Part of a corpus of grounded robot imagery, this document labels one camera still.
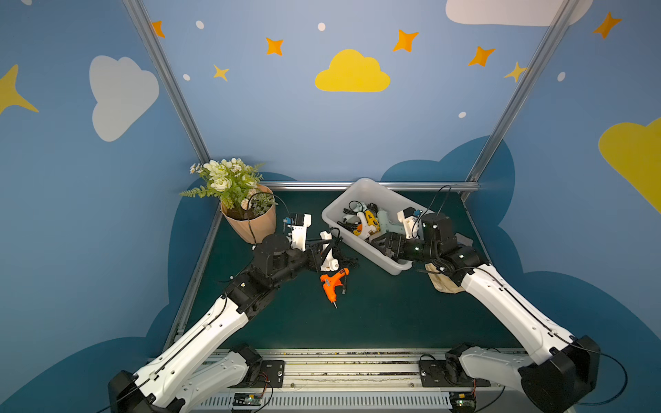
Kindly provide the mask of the large mint glue gun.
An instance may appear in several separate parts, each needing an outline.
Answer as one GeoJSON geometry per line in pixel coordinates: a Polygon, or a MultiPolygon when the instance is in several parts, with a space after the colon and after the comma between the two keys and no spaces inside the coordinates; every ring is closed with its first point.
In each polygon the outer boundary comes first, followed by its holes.
{"type": "Polygon", "coordinates": [[[406,229],[403,226],[402,223],[400,222],[392,222],[389,219],[388,212],[386,210],[379,210],[376,218],[379,222],[380,225],[380,231],[382,233],[387,233],[387,232],[393,232],[397,234],[401,234],[405,237],[405,239],[408,239],[406,236],[406,229]]]}

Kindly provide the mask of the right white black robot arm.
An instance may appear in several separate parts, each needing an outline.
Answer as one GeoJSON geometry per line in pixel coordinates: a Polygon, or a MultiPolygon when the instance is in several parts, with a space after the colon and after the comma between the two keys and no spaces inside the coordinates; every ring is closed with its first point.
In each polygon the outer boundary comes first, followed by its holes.
{"type": "Polygon", "coordinates": [[[371,240],[393,260],[432,265],[453,287],[482,303],[516,337],[525,356],[462,344],[445,354],[450,382],[481,379],[524,393],[543,412],[564,412],[597,385],[599,346],[576,338],[554,323],[504,280],[472,246],[460,242],[443,213],[407,218],[404,233],[387,232],[371,240]]]}

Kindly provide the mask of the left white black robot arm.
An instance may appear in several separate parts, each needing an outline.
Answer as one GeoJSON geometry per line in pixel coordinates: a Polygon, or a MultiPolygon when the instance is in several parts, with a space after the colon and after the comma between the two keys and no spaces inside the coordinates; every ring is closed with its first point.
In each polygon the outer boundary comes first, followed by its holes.
{"type": "Polygon", "coordinates": [[[338,241],[331,237],[306,242],[300,250],[282,234],[263,239],[251,262],[178,341],[137,372],[121,371],[110,380],[110,410],[190,412],[223,388],[253,382],[262,358],[247,345],[232,349],[210,366],[203,362],[263,311],[283,283],[301,271],[319,272],[338,241]]]}

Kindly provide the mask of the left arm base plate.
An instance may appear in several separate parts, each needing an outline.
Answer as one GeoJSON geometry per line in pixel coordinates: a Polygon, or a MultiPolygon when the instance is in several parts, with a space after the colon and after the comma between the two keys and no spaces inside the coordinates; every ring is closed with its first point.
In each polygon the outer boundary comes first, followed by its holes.
{"type": "Polygon", "coordinates": [[[285,361],[262,360],[248,369],[241,385],[243,387],[255,387],[256,385],[263,385],[268,381],[274,388],[282,388],[285,367],[285,361]]]}

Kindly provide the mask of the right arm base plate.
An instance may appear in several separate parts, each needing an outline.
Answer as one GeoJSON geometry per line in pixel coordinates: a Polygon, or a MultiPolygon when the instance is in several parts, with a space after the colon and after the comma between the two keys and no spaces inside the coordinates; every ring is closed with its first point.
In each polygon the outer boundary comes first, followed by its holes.
{"type": "Polygon", "coordinates": [[[422,387],[490,387],[489,380],[471,379],[463,372],[457,373],[454,368],[447,367],[444,360],[423,358],[418,361],[419,377],[422,387]]]}

